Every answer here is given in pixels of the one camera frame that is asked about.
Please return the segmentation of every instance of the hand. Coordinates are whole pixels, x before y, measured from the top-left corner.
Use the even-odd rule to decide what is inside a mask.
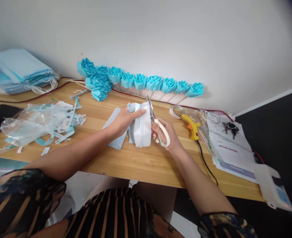
[[[130,113],[127,110],[127,107],[121,108],[119,114],[115,118],[115,120],[109,125],[108,127],[112,128],[115,132],[117,137],[120,137],[125,133],[129,125],[132,123],[133,120],[140,117],[141,115],[145,114],[146,110],[138,110],[136,112]]]
[[[175,129],[173,128],[173,124],[171,122],[168,122],[160,117],[156,117],[158,121],[165,127],[165,129],[168,132],[168,135],[170,137],[170,146],[165,147],[166,150],[168,150],[170,153],[172,153],[175,150],[184,149],[180,140],[178,139],[178,136],[175,132]],[[160,129],[159,125],[157,123],[152,124],[152,135],[153,138],[156,139],[158,135],[162,138],[163,142],[166,143],[166,137],[163,133],[163,131]]]

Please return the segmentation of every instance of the black striped fabric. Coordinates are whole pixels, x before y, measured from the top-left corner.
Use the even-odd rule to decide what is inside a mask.
[[[44,228],[65,189],[65,183],[47,177],[39,169],[15,170],[2,176],[0,237],[183,237],[131,188],[101,192],[80,211]],[[238,216],[215,215],[202,216],[206,235],[256,237]]]

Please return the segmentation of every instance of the wooden table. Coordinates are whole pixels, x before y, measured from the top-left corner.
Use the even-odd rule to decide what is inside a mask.
[[[67,78],[62,78],[59,81],[59,86],[65,84],[67,80]],[[84,88],[75,83],[68,83],[52,94],[32,100],[31,103],[43,104],[50,102],[51,98],[56,98],[56,102],[63,100],[66,103],[74,104],[74,100],[71,100],[70,96],[74,95],[73,92],[77,89],[84,90]],[[0,100],[17,102],[32,99],[36,96],[37,95],[33,92],[26,92],[12,96],[0,96]],[[81,95],[79,103],[82,108],[77,109],[76,112],[79,114],[86,114],[87,121],[82,126],[79,125],[75,129],[75,133],[71,136],[72,140],[62,142],[61,144],[53,143],[50,145],[51,150],[79,141],[100,130],[116,107],[124,107],[129,102],[142,103],[145,102],[145,100],[120,94],[115,91],[109,92],[107,99],[102,102],[94,100],[90,93]],[[26,108],[28,102],[6,104]],[[186,128],[186,124],[182,120],[178,120],[170,115],[169,104],[153,102],[153,107],[155,115],[174,123],[174,128],[182,145],[192,155],[200,168],[207,173],[199,156],[197,144],[190,140],[190,131]],[[0,133],[0,148],[5,145],[4,139],[4,134]],[[213,164],[212,157],[206,147],[203,143],[201,143],[201,145],[206,163],[217,178],[220,189],[225,195],[264,201],[257,184],[218,170]],[[25,146],[20,154],[17,154],[17,149],[14,148],[1,154],[0,157],[31,162],[39,157],[43,150],[44,147],[36,142],[32,142]],[[121,150],[106,147],[97,156],[92,158],[84,168],[82,168],[82,171],[185,188],[184,180],[173,158],[164,147],[156,144],[152,140],[150,147],[136,148],[134,144],[128,142],[128,134],[126,135]]]

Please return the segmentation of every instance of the paper rose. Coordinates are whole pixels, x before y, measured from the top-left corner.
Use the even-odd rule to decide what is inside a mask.
[[[86,87],[89,88],[90,90],[104,89],[104,85],[95,77],[93,78],[86,77],[85,83]]]
[[[104,91],[103,89],[95,89],[91,91],[92,97],[97,100],[97,101],[102,101],[106,99],[107,97],[107,92]]]
[[[144,74],[137,74],[134,79],[134,85],[137,90],[145,89],[146,77]]]
[[[162,78],[159,76],[150,76],[146,81],[146,88],[150,91],[158,91],[161,90],[163,84]]]
[[[196,97],[201,96],[203,93],[204,93],[203,85],[201,83],[194,83],[186,91],[186,96],[190,98],[196,98]]]
[[[95,68],[95,73],[99,77],[106,77],[107,78],[107,67],[106,66],[98,66]]]
[[[122,73],[121,83],[124,88],[132,88],[134,84],[134,75],[130,73]]]
[[[109,81],[107,77],[107,67],[99,66],[95,68],[95,76],[94,79],[98,80],[104,87],[104,89],[109,92],[111,91],[113,84]]]
[[[179,81],[174,90],[175,93],[181,94],[189,88],[188,83],[186,81]]]
[[[122,78],[122,70],[116,67],[109,68],[107,78],[113,84],[118,84]]]
[[[91,77],[95,75],[95,67],[93,62],[88,60],[88,58],[82,59],[81,62],[77,63],[77,71],[83,77]]]
[[[176,87],[177,87],[177,83],[173,78],[171,79],[165,78],[163,80],[162,92],[167,93],[167,94],[171,93],[175,90]]]

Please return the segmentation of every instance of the roll of tape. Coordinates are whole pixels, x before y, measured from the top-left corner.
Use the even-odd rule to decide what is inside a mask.
[[[180,110],[180,112],[181,112],[182,114],[187,114],[186,111],[183,109],[183,107],[181,107],[181,106],[179,106],[179,105],[174,105],[174,106],[172,106],[172,107],[169,109],[170,114],[171,114],[174,118],[181,119],[180,116],[178,116],[178,115],[176,115],[176,114],[174,113],[174,111],[173,111],[174,109],[178,109],[178,110]]]

